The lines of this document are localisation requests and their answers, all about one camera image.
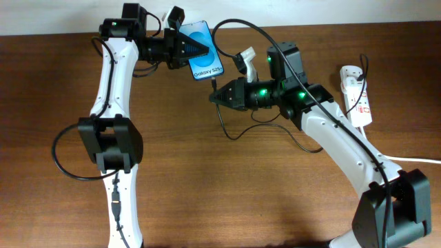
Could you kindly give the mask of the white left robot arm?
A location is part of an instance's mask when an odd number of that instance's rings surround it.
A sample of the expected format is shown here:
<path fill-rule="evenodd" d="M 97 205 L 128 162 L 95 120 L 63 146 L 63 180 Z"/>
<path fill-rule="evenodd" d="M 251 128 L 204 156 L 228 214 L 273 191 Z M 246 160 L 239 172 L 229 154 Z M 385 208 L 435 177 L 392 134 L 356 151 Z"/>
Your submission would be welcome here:
<path fill-rule="evenodd" d="M 99 91 L 78 131 L 90 160 L 98 167 L 107 194 L 109 247 L 143 247 L 136 205 L 136 175 L 143 157 L 143 139 L 130 119 L 130 92 L 135 65 L 147 61 L 178 69 L 206 55 L 207 46 L 180 32 L 185 13 L 174 6 L 166 14 L 162 37 L 146 34 L 148 11 L 126 3 L 119 19 L 105 19 L 98 40 L 103 47 Z"/>

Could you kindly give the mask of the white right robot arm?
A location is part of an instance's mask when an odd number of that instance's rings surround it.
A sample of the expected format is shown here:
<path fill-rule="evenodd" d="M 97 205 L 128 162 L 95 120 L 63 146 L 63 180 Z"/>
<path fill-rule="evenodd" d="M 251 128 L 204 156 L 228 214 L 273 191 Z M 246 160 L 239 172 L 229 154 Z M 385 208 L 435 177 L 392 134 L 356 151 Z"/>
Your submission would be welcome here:
<path fill-rule="evenodd" d="M 343 171 L 360 201 L 351 229 L 323 247 L 405 247 L 431 233 L 428 178 L 385 158 L 342 113 L 333 96 L 309 84 L 292 42 L 267 49 L 271 80 L 254 72 L 213 92 L 211 102 L 246 111 L 278 106 L 281 115 L 313 138 Z"/>

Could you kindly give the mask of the blue Galaxy smartphone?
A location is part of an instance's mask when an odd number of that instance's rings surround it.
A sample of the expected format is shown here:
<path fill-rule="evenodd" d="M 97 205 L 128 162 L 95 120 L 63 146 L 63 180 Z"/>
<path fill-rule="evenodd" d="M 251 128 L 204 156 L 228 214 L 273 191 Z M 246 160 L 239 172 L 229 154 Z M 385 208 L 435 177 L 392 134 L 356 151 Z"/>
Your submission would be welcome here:
<path fill-rule="evenodd" d="M 189 47 L 185 49 L 196 50 L 196 56 L 189 59 L 189 66 L 195 81 L 202 81 L 224 73 L 224 67 L 214 47 L 211 32 L 206 21 L 198 21 L 182 25 L 182 34 L 201 44 L 202 47 Z"/>

